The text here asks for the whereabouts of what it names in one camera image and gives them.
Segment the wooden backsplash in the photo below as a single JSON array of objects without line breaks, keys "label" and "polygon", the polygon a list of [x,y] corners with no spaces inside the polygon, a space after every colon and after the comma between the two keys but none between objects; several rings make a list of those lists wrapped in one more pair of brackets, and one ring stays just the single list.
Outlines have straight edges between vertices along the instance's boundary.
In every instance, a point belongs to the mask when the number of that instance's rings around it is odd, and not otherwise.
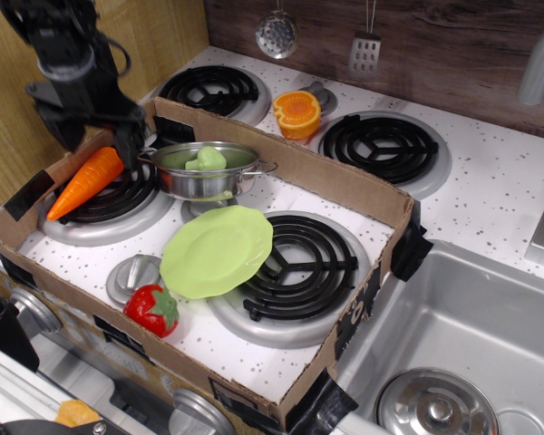
[{"label": "wooden backsplash", "polygon": [[[137,101],[209,44],[201,0],[105,0],[97,27],[132,59],[122,91]],[[122,68],[121,55],[117,64]],[[0,205],[64,149],[46,130],[24,87],[45,78],[36,55],[0,13]]]},{"label": "wooden backsplash", "polygon": [[544,101],[527,106],[516,97],[544,32],[544,0],[378,0],[378,74],[361,81],[349,79],[346,69],[355,31],[365,29],[364,0],[286,0],[299,47],[280,61],[265,56],[254,36],[260,17],[276,6],[275,0],[205,0],[210,44],[544,137]]}]

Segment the hanging utensil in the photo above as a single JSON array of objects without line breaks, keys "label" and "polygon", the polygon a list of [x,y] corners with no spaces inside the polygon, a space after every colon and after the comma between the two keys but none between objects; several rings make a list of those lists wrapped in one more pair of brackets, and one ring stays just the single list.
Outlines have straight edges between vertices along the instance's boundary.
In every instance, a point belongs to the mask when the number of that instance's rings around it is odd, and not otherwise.
[{"label": "hanging utensil", "polygon": [[296,20],[284,12],[280,0],[277,0],[277,10],[260,20],[256,42],[260,50],[274,59],[285,59],[295,51],[298,42]]},{"label": "hanging utensil", "polygon": [[366,0],[366,31],[356,32],[348,59],[346,73],[356,79],[368,79],[377,73],[377,61],[381,49],[381,36],[373,33],[374,9],[377,0],[373,0],[373,17],[369,28],[369,0]]}]

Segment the cardboard tray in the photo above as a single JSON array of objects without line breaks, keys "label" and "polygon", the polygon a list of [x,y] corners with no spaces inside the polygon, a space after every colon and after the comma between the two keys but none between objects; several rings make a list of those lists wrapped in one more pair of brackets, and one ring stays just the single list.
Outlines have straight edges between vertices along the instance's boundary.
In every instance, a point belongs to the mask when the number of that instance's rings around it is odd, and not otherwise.
[{"label": "cardboard tray", "polygon": [[317,195],[375,218],[393,228],[381,256],[370,274],[356,290],[339,321],[308,364],[279,402],[271,402],[244,385],[223,379],[201,363],[189,358],[149,333],[121,311],[101,303],[83,289],[65,282],[17,249],[36,229],[38,214],[34,205],[69,179],[97,149],[112,145],[112,135],[102,131],[29,181],[14,198],[0,209],[0,256],[29,274],[37,289],[58,298],[74,310],[94,315],[140,343],[147,356],[192,385],[213,402],[221,401],[228,410],[238,413],[244,421],[272,433],[290,431],[289,412],[306,407],[303,398],[323,373],[335,376],[333,366],[355,332],[356,326],[370,315],[374,295],[391,268],[393,248],[407,228],[413,199],[389,183],[359,169],[303,149],[292,141],[267,134],[241,122],[191,109],[176,102],[156,98],[145,104],[147,122],[152,131],[157,119],[168,119],[191,126],[196,140],[237,142],[256,150],[260,158],[278,164],[276,176]]}]

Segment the stainless steel sink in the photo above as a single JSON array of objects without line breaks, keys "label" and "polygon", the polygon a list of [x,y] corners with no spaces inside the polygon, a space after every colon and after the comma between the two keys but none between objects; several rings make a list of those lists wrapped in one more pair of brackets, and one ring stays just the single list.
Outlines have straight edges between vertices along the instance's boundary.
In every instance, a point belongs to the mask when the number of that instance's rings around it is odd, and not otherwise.
[{"label": "stainless steel sink", "polygon": [[385,280],[373,319],[337,364],[338,384],[360,405],[355,419],[374,421],[397,373],[431,367],[481,390],[502,435],[544,434],[544,280],[433,243],[407,283]]}]

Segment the plastic plate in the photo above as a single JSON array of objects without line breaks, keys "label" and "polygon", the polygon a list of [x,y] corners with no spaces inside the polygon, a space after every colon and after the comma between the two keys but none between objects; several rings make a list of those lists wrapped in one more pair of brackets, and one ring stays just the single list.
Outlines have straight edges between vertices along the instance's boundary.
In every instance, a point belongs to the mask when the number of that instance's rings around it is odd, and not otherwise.
[{"label": "plastic plate", "polygon": [[224,295],[248,281],[272,250],[272,225],[253,208],[228,206],[191,220],[165,246],[165,286],[188,299]]}]

